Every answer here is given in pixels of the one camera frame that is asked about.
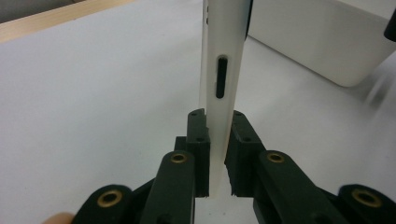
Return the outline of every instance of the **wooden edge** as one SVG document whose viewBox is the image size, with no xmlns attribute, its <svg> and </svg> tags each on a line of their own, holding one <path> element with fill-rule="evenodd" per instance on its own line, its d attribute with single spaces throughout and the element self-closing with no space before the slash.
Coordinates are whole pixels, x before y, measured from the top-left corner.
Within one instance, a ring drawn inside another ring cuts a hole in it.
<svg viewBox="0 0 396 224">
<path fill-rule="evenodd" d="M 134 0 L 87 0 L 20 18 L 15 21 L 0 23 L 0 43 L 133 1 Z"/>
</svg>

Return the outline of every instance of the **white container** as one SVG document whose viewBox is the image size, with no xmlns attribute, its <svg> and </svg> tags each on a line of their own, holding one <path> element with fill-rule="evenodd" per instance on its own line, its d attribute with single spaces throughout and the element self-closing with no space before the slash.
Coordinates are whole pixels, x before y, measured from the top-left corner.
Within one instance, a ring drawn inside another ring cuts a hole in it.
<svg viewBox="0 0 396 224">
<path fill-rule="evenodd" d="M 396 50 L 383 33 L 394 0 L 254 0 L 249 34 L 344 87 Z"/>
</svg>

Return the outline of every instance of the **gray floor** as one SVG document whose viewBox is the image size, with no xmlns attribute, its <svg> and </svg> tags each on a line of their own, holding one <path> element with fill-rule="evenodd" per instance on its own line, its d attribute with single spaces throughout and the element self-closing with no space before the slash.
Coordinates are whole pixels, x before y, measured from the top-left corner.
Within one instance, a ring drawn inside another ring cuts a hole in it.
<svg viewBox="0 0 396 224">
<path fill-rule="evenodd" d="M 0 23 L 73 4 L 73 0 L 0 0 Z"/>
</svg>

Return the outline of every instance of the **white table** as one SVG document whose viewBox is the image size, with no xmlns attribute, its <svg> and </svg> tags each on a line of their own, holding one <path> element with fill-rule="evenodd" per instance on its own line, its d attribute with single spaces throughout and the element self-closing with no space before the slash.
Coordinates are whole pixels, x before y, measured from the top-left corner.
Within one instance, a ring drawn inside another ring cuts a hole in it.
<svg viewBox="0 0 396 224">
<path fill-rule="evenodd" d="M 198 107 L 202 2 L 141 0 L 0 45 L 0 223 L 76 213 L 155 176 Z M 248 38 L 235 109 L 321 188 L 396 200 L 396 55 L 337 87 Z M 250 199 L 197 200 L 196 223 L 257 223 Z"/>
</svg>

